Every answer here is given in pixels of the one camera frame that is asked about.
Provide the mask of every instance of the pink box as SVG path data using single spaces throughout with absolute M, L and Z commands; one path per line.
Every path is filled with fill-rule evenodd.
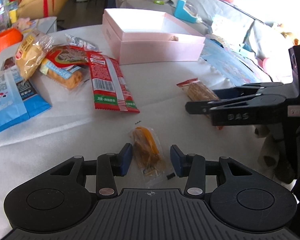
M 168 13 L 139 9 L 105 9 L 102 31 L 121 65 L 197 61 L 205 40 Z

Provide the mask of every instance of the blue snack package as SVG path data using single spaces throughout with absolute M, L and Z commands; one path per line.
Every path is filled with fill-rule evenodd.
M 5 64 L 0 72 L 0 132 L 50 108 L 29 81 L 23 82 L 17 66 Z

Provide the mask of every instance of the tan leather sofa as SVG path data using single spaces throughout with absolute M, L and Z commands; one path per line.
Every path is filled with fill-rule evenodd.
M 48 16 L 58 16 L 68 0 L 47 0 Z M 44 18 L 44 0 L 22 0 L 17 10 L 18 18 Z

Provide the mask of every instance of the silver screw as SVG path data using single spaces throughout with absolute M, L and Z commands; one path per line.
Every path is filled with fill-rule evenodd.
M 112 189 L 110 187 L 104 187 L 104 188 L 99 190 L 99 194 L 101 194 L 103 196 L 110 196 L 113 193 L 114 193 L 114 189 Z
M 188 188 L 187 192 L 190 194 L 190 195 L 194 195 L 194 196 L 197 196 L 197 195 L 200 195 L 202 194 L 202 189 L 198 188 L 198 187 L 191 187 L 191 188 Z

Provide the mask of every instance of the yellow cup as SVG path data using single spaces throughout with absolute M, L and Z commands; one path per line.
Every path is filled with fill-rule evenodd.
M 17 9 L 9 11 L 9 17 L 10 17 L 11 23 L 15 23 L 17 21 Z

